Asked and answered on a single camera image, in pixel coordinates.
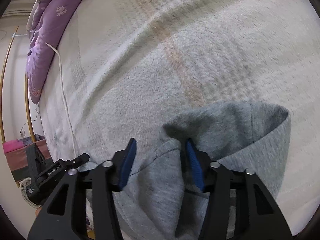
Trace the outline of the grey hooded sweatshirt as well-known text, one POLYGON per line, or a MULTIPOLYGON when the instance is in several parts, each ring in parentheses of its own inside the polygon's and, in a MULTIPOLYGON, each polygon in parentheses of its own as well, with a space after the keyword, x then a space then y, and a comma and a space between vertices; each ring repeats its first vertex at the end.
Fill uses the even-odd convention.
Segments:
POLYGON ((131 239, 291 239, 276 196, 291 116, 264 102, 220 102, 165 123, 116 195, 131 239))

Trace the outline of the wooden clothes rack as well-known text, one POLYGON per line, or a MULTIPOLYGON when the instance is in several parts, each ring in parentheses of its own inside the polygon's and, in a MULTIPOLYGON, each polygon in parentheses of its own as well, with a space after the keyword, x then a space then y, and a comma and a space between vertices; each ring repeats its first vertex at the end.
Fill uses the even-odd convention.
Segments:
POLYGON ((22 27, 1 27, 2 120, 6 141, 29 135, 25 110, 28 48, 29 39, 22 27))

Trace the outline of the brown side table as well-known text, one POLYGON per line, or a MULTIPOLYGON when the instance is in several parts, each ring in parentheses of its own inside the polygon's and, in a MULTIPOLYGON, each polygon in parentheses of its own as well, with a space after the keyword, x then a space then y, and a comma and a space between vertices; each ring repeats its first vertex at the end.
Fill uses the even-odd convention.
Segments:
MULTIPOLYGON (((46 144, 46 140, 40 140, 35 142, 39 150, 41 151, 42 155, 46 160, 46 164, 52 164, 53 160, 51 155, 48 151, 48 147, 46 144)), ((11 174, 13 179, 16 183, 19 183, 24 178, 29 177, 29 170, 28 170, 28 162, 27 162, 27 151, 28 146, 24 146, 23 148, 19 148, 17 150, 5 153, 5 157, 10 168, 11 174)))

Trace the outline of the pink box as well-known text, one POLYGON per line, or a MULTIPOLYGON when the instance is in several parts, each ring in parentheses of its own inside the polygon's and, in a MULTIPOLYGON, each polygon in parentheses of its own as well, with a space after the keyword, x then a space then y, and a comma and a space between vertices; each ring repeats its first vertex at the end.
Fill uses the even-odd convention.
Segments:
POLYGON ((15 151, 19 148, 23 148, 24 144, 22 141, 19 141, 16 139, 16 140, 11 140, 11 141, 6 141, 2 144, 2 146, 3 146, 4 153, 8 153, 11 151, 15 151))

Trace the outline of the white fleece blanket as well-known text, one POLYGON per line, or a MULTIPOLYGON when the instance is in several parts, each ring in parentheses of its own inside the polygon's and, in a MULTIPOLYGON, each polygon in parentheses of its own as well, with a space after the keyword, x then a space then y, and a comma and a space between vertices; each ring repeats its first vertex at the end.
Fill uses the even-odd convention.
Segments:
POLYGON ((54 160, 86 152, 92 169, 135 138, 133 170, 165 123, 220 102, 289 111, 276 201, 301 232, 319 205, 319 16, 308 0, 82 0, 39 107, 54 160))

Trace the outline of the purple floral quilt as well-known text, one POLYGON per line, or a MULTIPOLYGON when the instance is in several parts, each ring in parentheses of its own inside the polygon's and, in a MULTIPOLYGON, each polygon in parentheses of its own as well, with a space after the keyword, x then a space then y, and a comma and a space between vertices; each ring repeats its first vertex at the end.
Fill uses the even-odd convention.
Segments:
POLYGON ((36 0, 27 23, 30 38, 26 75, 30 98, 38 104, 61 37, 82 0, 36 0))

